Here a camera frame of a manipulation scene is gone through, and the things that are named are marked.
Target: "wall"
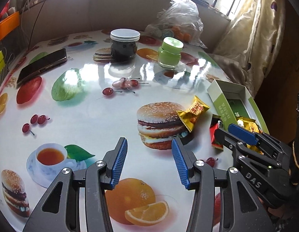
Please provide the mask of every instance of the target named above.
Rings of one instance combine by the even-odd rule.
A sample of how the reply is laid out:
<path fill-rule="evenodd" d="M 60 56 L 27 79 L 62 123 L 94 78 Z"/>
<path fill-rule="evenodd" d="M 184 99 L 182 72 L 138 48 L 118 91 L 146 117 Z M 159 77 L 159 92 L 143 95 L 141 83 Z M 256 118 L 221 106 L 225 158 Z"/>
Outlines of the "wall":
<path fill-rule="evenodd" d="M 47 0 L 37 20 L 31 46 L 61 35 L 100 29 L 144 30 L 156 15 L 170 6 L 170 0 Z M 23 29 L 30 37 L 42 3 L 25 11 Z M 211 51 L 229 24 L 214 9 L 198 5 L 204 23 L 201 40 Z"/>
<path fill-rule="evenodd" d="M 255 101 L 269 132 L 283 142 L 296 133 L 299 92 L 299 16 L 286 0 L 286 25 L 280 52 Z"/>

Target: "orange object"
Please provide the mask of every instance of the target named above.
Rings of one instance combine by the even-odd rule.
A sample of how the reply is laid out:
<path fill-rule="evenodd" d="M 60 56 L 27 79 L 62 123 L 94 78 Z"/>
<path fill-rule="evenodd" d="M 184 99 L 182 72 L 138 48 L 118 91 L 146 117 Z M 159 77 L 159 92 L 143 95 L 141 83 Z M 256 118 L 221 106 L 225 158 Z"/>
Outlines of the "orange object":
<path fill-rule="evenodd" d="M 5 92 L 0 96 L 0 106 L 6 105 L 7 99 L 8 99 L 8 93 Z"/>
<path fill-rule="evenodd" d="M 180 41 L 184 41 L 184 34 L 181 32 L 178 32 L 175 34 L 175 38 L 177 38 Z"/>
<path fill-rule="evenodd" d="M 163 221 L 169 213 L 167 202 L 160 201 L 125 211 L 126 219 L 138 226 L 152 226 Z"/>
<path fill-rule="evenodd" d="M 106 191 L 109 215 L 121 224 L 131 225 L 125 211 L 156 202 L 153 189 L 142 180 L 126 178 L 120 180 L 115 189 Z"/>
<path fill-rule="evenodd" d="M 181 32 L 181 29 L 178 26 L 173 26 L 171 30 L 174 32 L 174 34 Z"/>
<path fill-rule="evenodd" d="M 190 34 L 188 34 L 188 33 L 185 33 L 184 34 L 184 41 L 186 42 L 186 43 L 189 43 L 189 41 L 190 41 Z"/>
<path fill-rule="evenodd" d="M 150 56 L 158 56 L 158 52 L 149 48 L 139 49 L 136 52 L 140 57 L 150 60 Z"/>
<path fill-rule="evenodd" d="M 20 25 L 20 14 L 17 11 L 0 22 L 0 41 Z"/>
<path fill-rule="evenodd" d="M 158 61 L 158 56 L 157 55 L 146 55 L 147 59 L 151 59 L 153 61 Z"/>

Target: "hamburger print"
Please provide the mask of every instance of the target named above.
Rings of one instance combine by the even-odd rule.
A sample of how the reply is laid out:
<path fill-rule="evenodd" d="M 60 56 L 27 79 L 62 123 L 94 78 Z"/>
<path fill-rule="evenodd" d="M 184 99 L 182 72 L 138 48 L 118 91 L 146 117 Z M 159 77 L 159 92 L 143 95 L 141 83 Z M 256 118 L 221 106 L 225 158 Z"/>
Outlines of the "hamburger print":
<path fill-rule="evenodd" d="M 144 145 L 153 149 L 167 150 L 171 149 L 174 138 L 185 138 L 188 130 L 176 112 L 180 110 L 183 110 L 183 106 L 173 102 L 142 106 L 136 115 L 138 131 Z"/>
<path fill-rule="evenodd" d="M 22 217 L 29 217 L 29 203 L 22 178 L 14 171 L 2 171 L 2 192 L 8 207 Z"/>

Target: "white jar lid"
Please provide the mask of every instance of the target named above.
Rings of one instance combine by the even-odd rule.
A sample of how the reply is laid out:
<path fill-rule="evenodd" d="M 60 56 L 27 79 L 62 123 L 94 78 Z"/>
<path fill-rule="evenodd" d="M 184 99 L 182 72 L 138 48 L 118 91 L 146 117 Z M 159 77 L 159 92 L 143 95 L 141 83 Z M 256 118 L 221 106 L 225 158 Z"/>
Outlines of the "white jar lid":
<path fill-rule="evenodd" d="M 119 42 L 136 42 L 140 39 L 140 32 L 131 29 L 117 29 L 111 31 L 111 39 Z"/>

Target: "green lid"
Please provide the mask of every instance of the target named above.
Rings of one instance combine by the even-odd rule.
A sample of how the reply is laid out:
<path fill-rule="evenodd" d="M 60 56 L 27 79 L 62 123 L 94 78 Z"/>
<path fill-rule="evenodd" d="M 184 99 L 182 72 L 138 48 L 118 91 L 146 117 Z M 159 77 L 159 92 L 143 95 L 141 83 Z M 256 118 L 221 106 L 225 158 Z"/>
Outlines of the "green lid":
<path fill-rule="evenodd" d="M 163 40 L 163 43 L 161 46 L 161 48 L 163 50 L 168 51 L 175 55 L 180 54 L 183 47 L 184 47 L 184 44 L 181 41 L 179 41 L 173 37 L 166 37 Z"/>

